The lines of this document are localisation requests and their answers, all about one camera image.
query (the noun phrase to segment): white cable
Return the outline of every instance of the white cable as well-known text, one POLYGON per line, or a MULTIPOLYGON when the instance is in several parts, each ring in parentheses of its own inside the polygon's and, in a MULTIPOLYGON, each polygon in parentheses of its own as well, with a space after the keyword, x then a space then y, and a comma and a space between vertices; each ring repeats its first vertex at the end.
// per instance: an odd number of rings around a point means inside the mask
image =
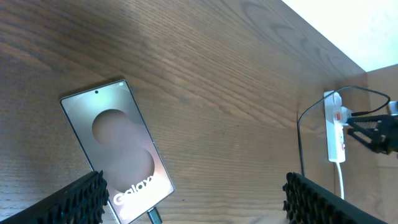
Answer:
POLYGON ((344 184, 343 184, 343 174, 341 173, 340 163, 336 162, 337 171, 338 171, 338 179, 340 181, 340 197, 344 200, 344 184))

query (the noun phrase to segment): black cable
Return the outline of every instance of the black cable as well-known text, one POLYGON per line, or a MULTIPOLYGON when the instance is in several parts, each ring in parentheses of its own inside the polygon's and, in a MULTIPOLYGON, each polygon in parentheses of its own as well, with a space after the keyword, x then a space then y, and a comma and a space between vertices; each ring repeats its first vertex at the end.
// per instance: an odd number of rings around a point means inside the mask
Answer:
POLYGON ((365 114, 376 112, 376 111, 380 110, 381 108, 387 106, 390 103, 390 101, 391 101, 390 96, 388 96, 388 95, 386 95, 384 93, 375 91, 375 90, 369 90, 367 88, 360 87, 360 86, 344 86, 344 87, 341 87, 340 89, 337 89, 337 90, 329 93, 327 96, 323 97, 322 99, 320 99, 319 101, 314 103, 312 106, 310 106, 308 109, 306 109, 304 111, 304 113, 301 114, 300 118, 297 120, 298 153, 300 153, 301 175, 303 177, 305 177, 305 172, 304 172, 304 160, 303 160, 303 146, 302 146, 302 143, 301 143, 301 133, 300 133, 300 122, 301 122, 301 119, 304 117, 304 115, 306 115, 308 113, 308 111, 310 111, 312 108, 314 108, 317 104, 323 102, 326 98, 328 98, 332 94, 337 93, 337 92, 339 92, 341 90, 344 90, 344 89, 347 89, 347 88, 356 88, 356 89, 359 89, 359 90, 364 90, 364 91, 368 91, 368 92, 371 92, 371 93, 376 93, 378 95, 381 95, 381 96, 384 96, 384 97, 387 98, 387 101, 382 106, 378 107, 377 109, 372 110, 372 111, 363 111, 363 112, 352 113, 351 114, 352 116, 361 116, 361 115, 365 115, 365 114))

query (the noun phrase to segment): phone screen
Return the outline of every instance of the phone screen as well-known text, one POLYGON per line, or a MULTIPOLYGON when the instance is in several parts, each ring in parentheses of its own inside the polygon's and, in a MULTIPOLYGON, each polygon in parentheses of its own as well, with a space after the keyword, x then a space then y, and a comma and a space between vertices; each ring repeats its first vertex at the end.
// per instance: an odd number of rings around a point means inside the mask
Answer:
POLYGON ((104 172, 120 223, 131 223, 174 191, 124 80, 61 99, 93 170, 104 172))

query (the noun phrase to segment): wooden desk surface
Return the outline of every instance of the wooden desk surface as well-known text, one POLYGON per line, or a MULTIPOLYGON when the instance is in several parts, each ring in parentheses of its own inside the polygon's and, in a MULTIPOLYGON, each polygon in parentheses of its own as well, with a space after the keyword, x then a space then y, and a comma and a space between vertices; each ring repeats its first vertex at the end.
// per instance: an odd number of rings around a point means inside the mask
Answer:
MULTIPOLYGON (((119 77, 177 188, 159 205, 164 223, 286 223, 297 113, 325 90, 366 86, 282 1, 2 0, 0 220, 90 171, 58 100, 119 77)), ((345 99, 369 107, 365 93, 345 99)), ((337 193, 322 107, 302 131, 307 177, 337 193)), ((357 162, 343 164, 346 198, 380 217, 376 161, 348 144, 357 162)), ((109 210, 104 219, 113 222, 109 210)))

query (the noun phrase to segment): white power strip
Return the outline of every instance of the white power strip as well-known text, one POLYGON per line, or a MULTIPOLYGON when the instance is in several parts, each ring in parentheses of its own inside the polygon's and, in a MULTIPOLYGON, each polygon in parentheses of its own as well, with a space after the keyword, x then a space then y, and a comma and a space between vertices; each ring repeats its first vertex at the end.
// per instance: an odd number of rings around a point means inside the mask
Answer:
MULTIPOLYGON (((333 91, 324 92, 323 96, 333 91)), ((348 119, 346 108, 342 107, 341 96, 334 93, 325 99, 326 136, 328 142, 328 157, 331 162, 344 162, 346 160, 343 124, 348 119)))

